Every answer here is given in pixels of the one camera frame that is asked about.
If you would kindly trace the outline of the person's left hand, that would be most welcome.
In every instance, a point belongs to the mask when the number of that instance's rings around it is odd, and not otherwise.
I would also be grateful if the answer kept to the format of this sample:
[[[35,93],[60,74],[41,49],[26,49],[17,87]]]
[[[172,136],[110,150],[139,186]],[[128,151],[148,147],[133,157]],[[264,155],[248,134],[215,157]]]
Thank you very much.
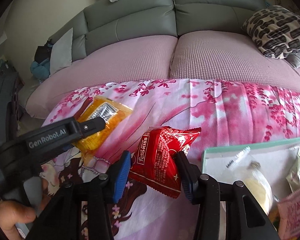
[[[8,239],[23,239],[15,225],[32,223],[36,217],[32,207],[12,200],[0,201],[0,228]]]

